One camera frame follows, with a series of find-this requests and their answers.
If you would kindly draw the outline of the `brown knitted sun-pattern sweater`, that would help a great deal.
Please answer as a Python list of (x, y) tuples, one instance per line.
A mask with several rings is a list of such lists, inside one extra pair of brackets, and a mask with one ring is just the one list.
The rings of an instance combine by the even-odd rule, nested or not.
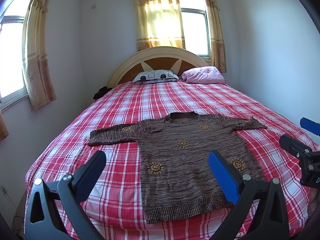
[(263, 128), (255, 118), (176, 112), (97, 129), (88, 144), (138, 144), (142, 207), (146, 222), (152, 224), (231, 206), (210, 170), (210, 152), (219, 152), (241, 174), (263, 180), (258, 162), (237, 136), (237, 131)]

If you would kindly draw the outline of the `red white plaid bedspread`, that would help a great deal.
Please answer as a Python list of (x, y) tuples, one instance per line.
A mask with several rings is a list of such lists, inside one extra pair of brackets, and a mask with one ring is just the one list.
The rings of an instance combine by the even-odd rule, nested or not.
[(122, 83), (92, 103), (33, 163), (27, 191), (73, 174), (97, 150), (106, 166), (81, 204), (105, 239), (209, 239), (229, 214), (208, 166), (219, 151), (241, 174), (280, 181), (289, 233), (308, 220), (311, 191), (282, 135), (319, 146), (294, 123), (228, 85)]

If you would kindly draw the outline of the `yellow curtain lower left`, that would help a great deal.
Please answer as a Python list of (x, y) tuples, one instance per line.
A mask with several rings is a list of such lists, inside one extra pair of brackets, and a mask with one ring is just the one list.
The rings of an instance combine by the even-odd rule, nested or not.
[(3, 116), (0, 112), (0, 141), (6, 139), (8, 136), (9, 136), (9, 132), (4, 123)]

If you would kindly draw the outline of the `pink pillow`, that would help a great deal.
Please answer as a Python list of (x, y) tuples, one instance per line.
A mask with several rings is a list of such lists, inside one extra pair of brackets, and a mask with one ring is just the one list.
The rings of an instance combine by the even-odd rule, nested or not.
[(214, 66), (195, 67), (186, 70), (181, 75), (186, 83), (193, 84), (225, 84), (226, 81), (220, 71)]

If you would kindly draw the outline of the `yellow curtain right of window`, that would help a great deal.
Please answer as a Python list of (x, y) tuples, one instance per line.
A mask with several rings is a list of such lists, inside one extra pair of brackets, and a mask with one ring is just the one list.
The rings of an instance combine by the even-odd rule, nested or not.
[(226, 72), (225, 42), (221, 28), (220, 10), (216, 0), (204, 0), (207, 7), (207, 18), (210, 38), (211, 63), (221, 73)]

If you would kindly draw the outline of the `yellow curtain left window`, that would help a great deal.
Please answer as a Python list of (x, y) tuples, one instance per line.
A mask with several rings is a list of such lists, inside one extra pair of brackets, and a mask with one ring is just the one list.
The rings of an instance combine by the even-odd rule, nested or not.
[(23, 22), (22, 73), (34, 111), (56, 100), (46, 53), (48, 4), (49, 0), (30, 0)]

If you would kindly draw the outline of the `yellow curtain window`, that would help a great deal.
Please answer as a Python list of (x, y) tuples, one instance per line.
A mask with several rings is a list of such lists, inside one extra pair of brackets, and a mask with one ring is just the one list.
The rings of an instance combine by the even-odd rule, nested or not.
[(179, 0), (134, 0), (137, 50), (153, 47), (185, 48)]
[(34, 111), (56, 100), (46, 53), (48, 4), (49, 0), (30, 0), (23, 22), (22, 73)]

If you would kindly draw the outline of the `black item beside bed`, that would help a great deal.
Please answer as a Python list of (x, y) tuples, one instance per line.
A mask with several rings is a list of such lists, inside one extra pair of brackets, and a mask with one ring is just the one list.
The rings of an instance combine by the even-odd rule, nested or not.
[(99, 98), (102, 98), (105, 94), (107, 94), (111, 90), (112, 88), (108, 88), (106, 86), (100, 88), (99, 91), (94, 94), (93, 100), (98, 100)]

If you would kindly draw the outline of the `cream and brown headboard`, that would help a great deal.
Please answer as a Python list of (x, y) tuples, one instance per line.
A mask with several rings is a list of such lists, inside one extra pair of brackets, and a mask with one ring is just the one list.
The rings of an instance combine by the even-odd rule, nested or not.
[(204, 66), (208, 66), (206, 61), (185, 49), (166, 46), (144, 49), (116, 68), (107, 87), (114, 88), (121, 83), (132, 81), (140, 72), (168, 69), (180, 76), (186, 70)]

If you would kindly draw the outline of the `white patterned pillow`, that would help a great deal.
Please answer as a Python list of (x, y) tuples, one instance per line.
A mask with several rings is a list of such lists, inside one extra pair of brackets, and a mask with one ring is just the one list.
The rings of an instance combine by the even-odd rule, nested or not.
[(133, 79), (133, 83), (148, 84), (148, 83), (162, 83), (178, 81), (179, 77), (172, 70), (151, 70), (140, 72)]

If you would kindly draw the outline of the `yellow curtain centre window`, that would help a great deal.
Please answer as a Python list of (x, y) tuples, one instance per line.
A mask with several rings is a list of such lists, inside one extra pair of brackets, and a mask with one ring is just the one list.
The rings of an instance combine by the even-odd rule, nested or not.
[(179, 0), (134, 0), (137, 50), (153, 47), (185, 48)]

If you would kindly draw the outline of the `white wall socket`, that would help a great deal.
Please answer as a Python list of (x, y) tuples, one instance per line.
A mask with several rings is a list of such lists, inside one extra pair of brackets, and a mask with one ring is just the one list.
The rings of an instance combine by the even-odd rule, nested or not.
[(1, 186), (1, 192), (3, 194), (7, 194), (8, 193), (7, 188), (5, 186), (3, 186), (3, 185)]

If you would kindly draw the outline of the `left window frame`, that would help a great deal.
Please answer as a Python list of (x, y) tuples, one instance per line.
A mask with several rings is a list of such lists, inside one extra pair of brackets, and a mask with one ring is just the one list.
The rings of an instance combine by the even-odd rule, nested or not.
[(22, 33), (30, 0), (14, 0), (1, 20), (1, 109), (27, 95), (22, 74)]

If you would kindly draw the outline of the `window frame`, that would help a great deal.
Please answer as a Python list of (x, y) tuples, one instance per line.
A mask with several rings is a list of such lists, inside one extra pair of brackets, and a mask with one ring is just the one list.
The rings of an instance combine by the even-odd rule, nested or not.
[(207, 9), (204, 0), (179, 0), (186, 50), (210, 58)]
[(27, 95), (22, 74), (22, 33), (30, 0), (14, 0), (1, 20), (1, 109)]

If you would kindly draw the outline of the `back window frame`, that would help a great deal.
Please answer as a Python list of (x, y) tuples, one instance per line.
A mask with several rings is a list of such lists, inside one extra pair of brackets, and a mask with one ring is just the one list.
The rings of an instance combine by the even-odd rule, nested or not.
[(179, 0), (186, 50), (210, 58), (207, 9), (204, 0)]

